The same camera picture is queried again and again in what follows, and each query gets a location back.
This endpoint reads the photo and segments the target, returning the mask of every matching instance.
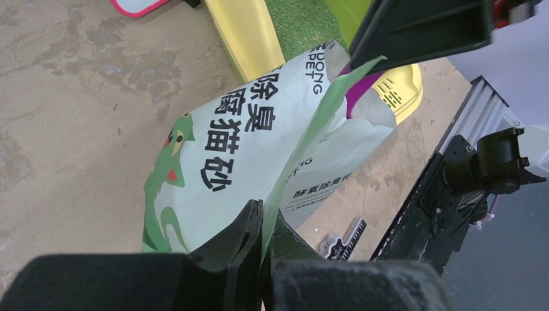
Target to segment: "gray floor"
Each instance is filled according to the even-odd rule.
[[[501,197],[442,275],[456,311],[548,310],[549,182]]]

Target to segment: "white plastic bag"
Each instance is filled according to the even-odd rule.
[[[299,198],[315,203],[296,208],[295,193],[316,185],[319,192],[331,181],[322,189],[327,196],[337,188],[333,181],[357,169],[396,126],[387,106],[379,109],[394,124],[346,120],[343,98],[328,105],[331,115],[317,112],[328,77],[335,78],[347,61],[343,48],[329,42],[181,117],[144,187],[143,250],[193,251],[250,199],[269,197],[269,208],[278,204],[290,224],[302,223],[324,197],[304,193]],[[313,128],[323,124],[312,140],[305,137],[310,122]],[[270,227],[265,224],[274,227],[275,219],[267,217],[272,215],[265,214],[264,232]]]

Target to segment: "pink border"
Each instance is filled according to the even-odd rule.
[[[143,15],[145,14],[148,14],[150,13],[152,10],[158,8],[159,6],[165,4],[166,2],[168,2],[169,0],[158,0],[156,3],[153,3],[152,5],[150,6],[147,6],[146,8],[144,8],[143,10],[137,12],[137,13],[131,13],[131,12],[128,12],[126,10],[124,10],[118,3],[117,0],[111,0],[111,3],[113,4],[113,6],[116,8],[117,11],[119,11],[122,15],[124,16],[128,16],[128,17],[132,17],[132,18],[140,18],[142,17]]]

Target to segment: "green cat illustration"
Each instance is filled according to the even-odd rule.
[[[180,153],[186,141],[194,141],[192,133],[192,117],[189,113],[179,118],[172,128],[164,148],[160,151],[153,170],[145,182],[145,224],[143,230],[143,251],[169,253],[172,251],[166,227],[172,225],[179,243],[188,252],[181,236],[181,228],[173,207],[165,206],[160,218],[155,213],[155,200],[162,185],[167,183],[183,188],[185,180],[181,170]]]

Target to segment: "brown floor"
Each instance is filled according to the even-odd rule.
[[[139,251],[159,144],[240,82],[206,8],[172,1],[133,20],[109,1],[4,0],[0,12],[1,293],[41,254]],[[469,88],[447,60],[421,67],[420,108],[300,228],[311,245],[356,216],[368,227],[354,259],[379,243]]]

